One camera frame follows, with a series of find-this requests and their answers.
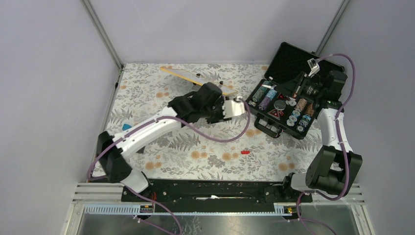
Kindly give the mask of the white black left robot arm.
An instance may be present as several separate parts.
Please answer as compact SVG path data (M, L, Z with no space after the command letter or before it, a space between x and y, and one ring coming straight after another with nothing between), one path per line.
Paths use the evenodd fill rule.
M109 183L125 183L133 188L138 200L146 201L152 194L149 181L143 173L132 169L127 158L159 137L202 118L208 123L230 120L230 104L221 89L208 82L198 91L173 98L153 117L134 127L115 135L108 131L100 133L96 162L102 166Z

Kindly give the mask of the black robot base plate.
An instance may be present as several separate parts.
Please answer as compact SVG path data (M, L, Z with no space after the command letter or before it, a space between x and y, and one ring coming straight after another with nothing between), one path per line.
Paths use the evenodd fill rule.
M300 191L289 185L290 181L207 181L207 180L172 180L150 179L150 186L140 194L164 206L170 204L205 202L236 204L274 203L295 206L297 199L311 203L312 196L301 196Z

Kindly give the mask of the yellow framed whiteboard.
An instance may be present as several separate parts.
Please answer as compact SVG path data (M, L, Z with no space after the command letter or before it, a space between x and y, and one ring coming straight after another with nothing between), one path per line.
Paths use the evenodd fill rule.
M186 70L173 69L173 68L168 68L168 67L164 67L164 66L160 67L160 70L164 71L164 72L167 72L169 74L172 74L176 77L182 78L186 81L189 81L189 82L191 82L195 85L199 85L199 86L202 86L205 83L210 82L210 83L218 86L221 89L223 95L234 95L234 94L238 93L237 90L235 90L233 88L230 88L229 86L226 86L223 83L223 81L209 79L206 76L204 76L203 74L197 75L195 73L191 73L191 72L186 71Z

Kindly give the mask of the white red whiteboard marker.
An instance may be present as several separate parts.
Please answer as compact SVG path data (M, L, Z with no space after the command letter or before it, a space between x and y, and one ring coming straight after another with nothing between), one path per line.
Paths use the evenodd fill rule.
M261 86L262 86L262 87L265 87L265 88L267 88L267 89L274 89L274 88L275 88L275 86L264 85L264 84L262 84Z

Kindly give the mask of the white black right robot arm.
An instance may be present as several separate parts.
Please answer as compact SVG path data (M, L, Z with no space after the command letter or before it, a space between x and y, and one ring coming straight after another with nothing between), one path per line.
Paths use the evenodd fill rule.
M283 180L280 194L288 202L301 192L316 192L335 201L346 196L363 163L361 155L353 153L348 144L343 124L345 104L338 101L347 75L332 70L322 82L316 82L304 72L275 90L299 96L310 101L322 133L322 147L306 173L291 173Z

